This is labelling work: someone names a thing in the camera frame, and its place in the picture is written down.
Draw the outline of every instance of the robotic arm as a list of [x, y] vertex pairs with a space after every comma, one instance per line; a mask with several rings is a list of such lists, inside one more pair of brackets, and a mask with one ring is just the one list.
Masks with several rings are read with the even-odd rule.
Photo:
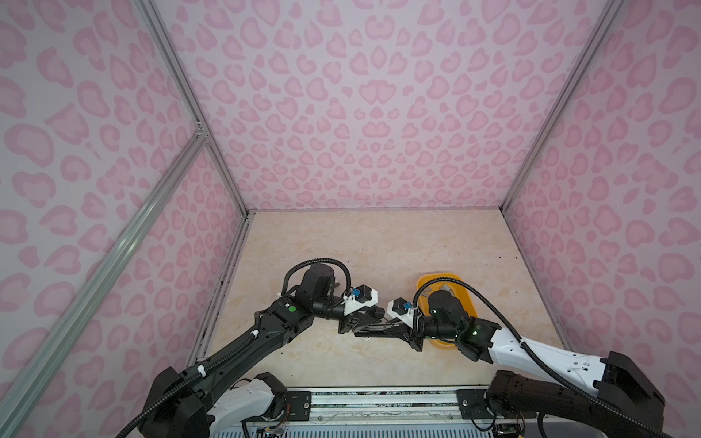
[[[311, 263], [318, 260], [343, 267], [348, 286], [341, 296], [333, 295], [333, 269]], [[664, 397], [625, 355], [611, 352], [603, 359], [522, 338], [498, 311], [495, 314], [508, 329], [470, 317], [445, 290], [428, 297], [429, 315], [422, 315], [404, 299], [390, 302], [385, 312], [377, 306], [375, 289], [350, 287], [350, 275], [341, 262], [314, 261], [287, 274], [286, 280], [294, 270], [311, 265], [301, 284], [257, 312], [253, 326], [244, 334], [182, 373], [173, 368], [162, 371], [151, 386], [143, 412], [117, 437], [124, 438], [138, 427], [146, 438], [206, 438], [253, 416], [281, 417], [287, 388], [270, 373], [244, 386], [234, 385], [257, 362], [309, 328], [315, 317], [338, 320], [340, 334], [352, 331], [362, 337], [399, 338], [417, 351], [422, 351], [425, 338], [453, 342], [473, 361], [508, 365], [547, 380], [498, 371], [484, 400], [495, 417], [497, 413], [513, 417], [537, 411], [586, 423], [609, 438], [667, 436], [656, 430], [662, 427]], [[389, 322], [382, 322], [385, 313], [392, 318]]]

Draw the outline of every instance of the pink leopard print wallpaper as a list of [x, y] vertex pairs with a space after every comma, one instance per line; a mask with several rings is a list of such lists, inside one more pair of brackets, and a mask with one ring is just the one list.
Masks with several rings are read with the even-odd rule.
[[508, 221], [574, 348], [632, 357], [701, 430], [701, 5], [632, 2]]
[[136, 416], [184, 368], [239, 219], [202, 151], [18, 436], [113, 437]]
[[0, 399], [193, 129], [129, 0], [0, 2]]
[[604, 0], [158, 0], [249, 208], [498, 206]]

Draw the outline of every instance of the yellow bin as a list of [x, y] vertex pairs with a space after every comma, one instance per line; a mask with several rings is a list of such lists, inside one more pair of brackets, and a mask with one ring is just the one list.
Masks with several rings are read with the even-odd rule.
[[[438, 274], [429, 274], [429, 275], [424, 275], [423, 277], [418, 279], [418, 282], [416, 282], [416, 290], [421, 288], [425, 283], [433, 280], [434, 278], [438, 277], [448, 277], [448, 278], [455, 278], [456, 280], [463, 280], [462, 278], [458, 277], [455, 274], [451, 273], [438, 273]], [[460, 302], [463, 304], [463, 308], [465, 311], [468, 313], [469, 316], [477, 316], [477, 311], [475, 310], [475, 306], [472, 304], [472, 297], [470, 296], [470, 291], [468, 291], [466, 288], [456, 285], [455, 283], [449, 283], [449, 282], [438, 282], [434, 283], [431, 286], [428, 287], [429, 292], [426, 293], [426, 291], [423, 291], [423, 293], [420, 295], [418, 298], [418, 306], [423, 312], [424, 315], [428, 315], [428, 296], [431, 295], [433, 292], [440, 290], [443, 285], [447, 285], [450, 287], [451, 291], [453, 292], [453, 295], [460, 300]], [[431, 343], [436, 347], [436, 348], [442, 348], [444, 350], [447, 350], [449, 348], [455, 348], [456, 346], [451, 343], [439, 341], [437, 339], [432, 339]]]

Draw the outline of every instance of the heart patterned wallpaper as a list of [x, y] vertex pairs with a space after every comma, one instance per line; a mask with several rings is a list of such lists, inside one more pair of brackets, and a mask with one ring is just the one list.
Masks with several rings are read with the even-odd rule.
[[202, 151], [18, 436], [113, 437], [134, 418], [184, 368], [239, 221]]
[[604, 0], [156, 2], [252, 209], [497, 206]]
[[574, 348], [632, 357], [701, 430], [701, 4], [636, 0], [507, 219]]
[[193, 131], [129, 0], [0, 3], [0, 399]]

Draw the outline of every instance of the beige tabletop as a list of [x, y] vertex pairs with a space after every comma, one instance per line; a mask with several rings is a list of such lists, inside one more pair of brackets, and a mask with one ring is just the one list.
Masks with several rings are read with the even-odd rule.
[[[378, 290], [382, 307], [399, 296], [411, 300], [422, 275], [455, 273], [522, 336], [562, 346], [498, 210], [271, 212], [253, 219], [210, 353], [253, 324], [254, 311], [276, 299], [291, 267], [316, 257], [344, 262], [353, 286]], [[345, 284], [338, 268], [336, 281]], [[498, 322], [479, 300], [473, 303], [480, 317]], [[317, 318], [246, 376], [270, 371], [290, 387], [484, 385], [498, 369], [429, 342], [418, 353], [398, 339], [356, 338], [337, 329], [338, 322]]]

